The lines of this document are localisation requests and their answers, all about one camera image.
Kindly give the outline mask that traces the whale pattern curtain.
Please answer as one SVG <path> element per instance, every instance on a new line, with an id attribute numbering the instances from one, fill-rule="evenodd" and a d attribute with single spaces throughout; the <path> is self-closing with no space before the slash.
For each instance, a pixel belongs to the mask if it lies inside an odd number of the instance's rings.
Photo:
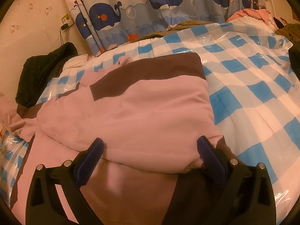
<path id="1" fill-rule="evenodd" d="M 92 54 L 165 31 L 186 20 L 225 22 L 241 9 L 264 9 L 265 0 L 65 0 Z"/>

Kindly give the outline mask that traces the pink and brown jacket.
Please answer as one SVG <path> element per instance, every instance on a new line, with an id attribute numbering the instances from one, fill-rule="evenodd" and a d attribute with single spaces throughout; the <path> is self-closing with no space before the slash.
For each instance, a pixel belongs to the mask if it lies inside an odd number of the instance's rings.
<path id="1" fill-rule="evenodd" d="M 11 197 L 22 224 L 37 165 L 73 160 L 97 138 L 104 153 L 81 191 L 104 224 L 161 224 L 179 175 L 203 163 L 199 137 L 233 157 L 196 53 L 87 71 L 74 90 L 25 110 L 1 95 L 1 124 L 29 143 Z"/>

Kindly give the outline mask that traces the blue white checkered quilt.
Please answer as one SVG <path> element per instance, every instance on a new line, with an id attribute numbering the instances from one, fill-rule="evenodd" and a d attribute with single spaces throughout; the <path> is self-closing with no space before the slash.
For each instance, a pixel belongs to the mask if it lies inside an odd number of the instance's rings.
<path id="1" fill-rule="evenodd" d="M 299 198 L 299 80 L 290 65 L 291 47 L 287 38 L 250 24 L 192 27 L 94 57 L 70 74 L 52 79 L 48 96 L 40 103 L 74 90 L 87 71 L 179 53 L 198 54 L 214 124 L 241 161 L 266 165 L 279 224 Z M 12 134 L 22 148 L 14 170 L 1 171 L 1 197 L 8 204 L 29 153 L 29 142 Z"/>

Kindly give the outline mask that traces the black garment pile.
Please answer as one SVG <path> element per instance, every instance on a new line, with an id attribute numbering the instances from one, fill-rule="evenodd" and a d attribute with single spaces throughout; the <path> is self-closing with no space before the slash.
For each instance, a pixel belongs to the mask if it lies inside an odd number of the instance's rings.
<path id="1" fill-rule="evenodd" d="M 50 80 L 57 78 L 65 63 L 77 55 L 75 45 L 67 42 L 47 55 L 28 58 L 20 75 L 16 103 L 27 108 L 34 106 Z"/>

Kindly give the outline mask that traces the olive brown garment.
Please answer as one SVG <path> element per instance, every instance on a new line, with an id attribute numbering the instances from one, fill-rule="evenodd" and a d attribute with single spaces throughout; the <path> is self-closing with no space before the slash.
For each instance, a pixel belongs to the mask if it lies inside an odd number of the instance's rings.
<path id="1" fill-rule="evenodd" d="M 277 35 L 285 36 L 291 43 L 298 42 L 300 40 L 300 24 L 288 23 L 283 28 L 275 31 Z"/>

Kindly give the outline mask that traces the pink clothes pile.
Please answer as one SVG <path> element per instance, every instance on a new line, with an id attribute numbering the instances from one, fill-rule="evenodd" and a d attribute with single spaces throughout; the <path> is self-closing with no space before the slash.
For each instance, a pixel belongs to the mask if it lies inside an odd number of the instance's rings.
<path id="1" fill-rule="evenodd" d="M 267 26 L 273 26 L 274 28 L 277 28 L 274 18 L 272 17 L 272 14 L 266 9 L 258 9 L 258 10 L 249 9 L 249 8 L 241 9 L 235 12 L 233 15 L 231 15 L 227 19 L 227 22 L 231 22 L 237 18 L 241 18 L 245 16 L 263 21 Z"/>

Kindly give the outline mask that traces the white quilted blanket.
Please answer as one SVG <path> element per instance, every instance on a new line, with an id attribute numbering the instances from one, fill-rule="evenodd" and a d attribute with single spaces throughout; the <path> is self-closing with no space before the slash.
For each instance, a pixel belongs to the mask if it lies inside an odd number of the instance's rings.
<path id="1" fill-rule="evenodd" d="M 67 62 L 64 63 L 60 76 L 66 76 L 70 74 L 71 71 L 74 71 L 75 69 L 85 66 L 87 62 L 93 58 L 94 56 L 88 54 L 77 55 L 75 57 L 72 57 L 71 59 L 69 59 Z"/>

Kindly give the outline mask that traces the white wall socket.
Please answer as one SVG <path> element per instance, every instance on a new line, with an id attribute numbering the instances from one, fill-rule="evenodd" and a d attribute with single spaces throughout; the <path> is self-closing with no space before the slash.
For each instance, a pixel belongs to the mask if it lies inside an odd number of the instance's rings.
<path id="1" fill-rule="evenodd" d="M 61 21 L 63 24 L 61 26 L 61 30 L 63 32 L 68 30 L 74 24 L 74 20 L 69 14 L 64 15 L 64 17 L 61 19 Z"/>

